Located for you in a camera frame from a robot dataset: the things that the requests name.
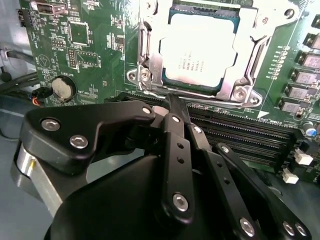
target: cpu socket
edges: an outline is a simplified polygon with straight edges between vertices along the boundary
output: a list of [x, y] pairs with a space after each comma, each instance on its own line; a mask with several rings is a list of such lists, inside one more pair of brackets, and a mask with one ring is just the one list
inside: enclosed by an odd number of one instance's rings
[[140, 0], [138, 65], [126, 77], [159, 98], [257, 107], [263, 97], [253, 87], [275, 29], [299, 14], [288, 0]]

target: motherboard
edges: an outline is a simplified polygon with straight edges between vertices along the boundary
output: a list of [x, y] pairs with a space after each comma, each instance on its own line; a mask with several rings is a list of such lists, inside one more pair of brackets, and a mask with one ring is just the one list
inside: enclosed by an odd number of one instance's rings
[[212, 144], [232, 145], [251, 167], [320, 182], [320, 0], [20, 5], [41, 85], [53, 88], [47, 107], [123, 94], [154, 105], [174, 93]]

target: capacitor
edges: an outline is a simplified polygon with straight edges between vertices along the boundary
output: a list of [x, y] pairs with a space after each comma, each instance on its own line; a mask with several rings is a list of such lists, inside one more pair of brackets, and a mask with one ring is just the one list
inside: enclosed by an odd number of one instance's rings
[[302, 129], [308, 137], [315, 137], [317, 135], [317, 130], [311, 121], [304, 122], [302, 124]]
[[57, 76], [51, 83], [54, 95], [62, 102], [70, 101], [77, 93], [77, 88], [68, 76]]

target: metal bolt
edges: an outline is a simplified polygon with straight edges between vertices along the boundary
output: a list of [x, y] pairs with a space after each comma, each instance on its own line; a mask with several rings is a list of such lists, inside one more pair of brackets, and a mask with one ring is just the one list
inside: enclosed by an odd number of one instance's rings
[[244, 217], [240, 219], [240, 225], [243, 231], [249, 236], [253, 237], [255, 235], [255, 229], [251, 223]]
[[304, 228], [299, 224], [296, 223], [295, 224], [296, 229], [298, 230], [298, 232], [302, 235], [302, 236], [307, 236], [306, 231], [304, 230]]
[[253, 97], [253, 98], [251, 98], [250, 99], [250, 103], [252, 103], [252, 104], [258, 104], [259, 103], [259, 98], [257, 98], [257, 97]]
[[172, 119], [177, 123], [180, 122], [179, 118], [177, 118], [176, 116], [173, 116]]
[[146, 68], [140, 71], [140, 78], [143, 82], [147, 82], [150, 80], [151, 74], [150, 71]]
[[291, 235], [291, 236], [294, 236], [295, 235], [295, 231], [294, 229], [289, 225], [289, 223], [287, 223], [286, 221], [284, 221], [282, 223], [284, 229], [286, 230], [286, 232]]
[[88, 146], [88, 140], [81, 135], [74, 135], [70, 137], [70, 144], [76, 149], [84, 149]]
[[291, 19], [294, 15], [295, 15], [295, 10], [293, 9], [287, 9], [285, 12], [284, 12], [284, 15], [286, 16], [286, 19]]
[[59, 122], [54, 119], [43, 120], [41, 122], [41, 126], [43, 127], [44, 130], [51, 131], [51, 132], [54, 132], [60, 129]]
[[233, 91], [233, 96], [236, 100], [243, 100], [247, 96], [247, 91], [243, 87], [236, 87]]
[[201, 133], [201, 129], [200, 129], [200, 127], [198, 127], [198, 126], [194, 126], [194, 130], [195, 130], [198, 134]]
[[222, 146], [221, 147], [222, 151], [224, 151], [225, 153], [229, 152], [229, 149], [226, 146]]
[[172, 201], [179, 211], [185, 212], [188, 210], [189, 204], [187, 199], [183, 195], [176, 193], [175, 195], [173, 195]]
[[151, 111], [146, 107], [143, 107], [142, 111], [144, 111], [146, 114], [150, 114], [151, 113]]

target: wire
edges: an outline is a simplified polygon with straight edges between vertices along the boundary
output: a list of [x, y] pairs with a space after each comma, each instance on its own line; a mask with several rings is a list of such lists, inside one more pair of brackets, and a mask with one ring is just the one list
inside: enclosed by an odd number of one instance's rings
[[17, 86], [20, 83], [24, 83], [30, 80], [34, 80], [35, 78], [38, 77], [38, 74], [36, 72], [29, 73], [20, 77], [17, 77], [9, 82], [5, 82], [0, 85], [0, 94], [3, 93], [3, 91], [8, 90], [14, 86]]
[[38, 99], [37, 97], [33, 97], [32, 98], [32, 103], [33, 103], [33, 105], [36, 105], [36, 106], [40, 107], [40, 104], [39, 104], [37, 99]]
[[8, 58], [21, 59], [21, 60], [26, 61], [29, 64], [35, 65], [34, 57], [31, 55], [25, 54], [24, 52], [10, 50], [10, 51], [6, 52], [6, 55], [8, 56]]
[[20, 90], [20, 89], [23, 89], [23, 88], [26, 88], [26, 87], [31, 87], [31, 86], [34, 86], [34, 85], [37, 85], [39, 84], [40, 81], [38, 78], [33, 78], [29, 81], [26, 81], [26, 82], [22, 82], [22, 83], [19, 83], [13, 87], [10, 87], [4, 91], [0, 91], [0, 94], [4, 95], [4, 94], [8, 94], [10, 92], [14, 92], [14, 91], [17, 91], [17, 90]]
[[13, 138], [13, 137], [8, 137], [8, 136], [4, 135], [1, 128], [0, 128], [0, 137], [6, 141], [9, 141], [9, 142], [17, 142], [19, 140], [19, 138]]

